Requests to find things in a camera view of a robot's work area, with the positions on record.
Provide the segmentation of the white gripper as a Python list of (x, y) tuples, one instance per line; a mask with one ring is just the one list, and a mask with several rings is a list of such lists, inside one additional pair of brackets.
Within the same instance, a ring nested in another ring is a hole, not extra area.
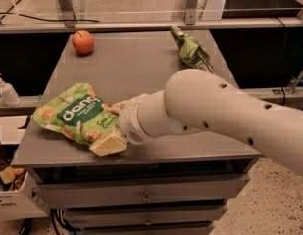
[(118, 129), (111, 130), (102, 138), (95, 141), (90, 150), (103, 157), (121, 152), (127, 148), (127, 141), (133, 145), (143, 145), (151, 141), (151, 137), (142, 129), (138, 110), (146, 94), (113, 104), (110, 109), (113, 114), (119, 115)]

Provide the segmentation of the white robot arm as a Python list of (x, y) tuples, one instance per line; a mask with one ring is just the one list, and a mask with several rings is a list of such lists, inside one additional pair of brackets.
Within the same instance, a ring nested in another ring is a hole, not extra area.
[(181, 70), (118, 114), (117, 125), (90, 146), (95, 154), (202, 130), (238, 140), (303, 178), (303, 111), (257, 99), (207, 71)]

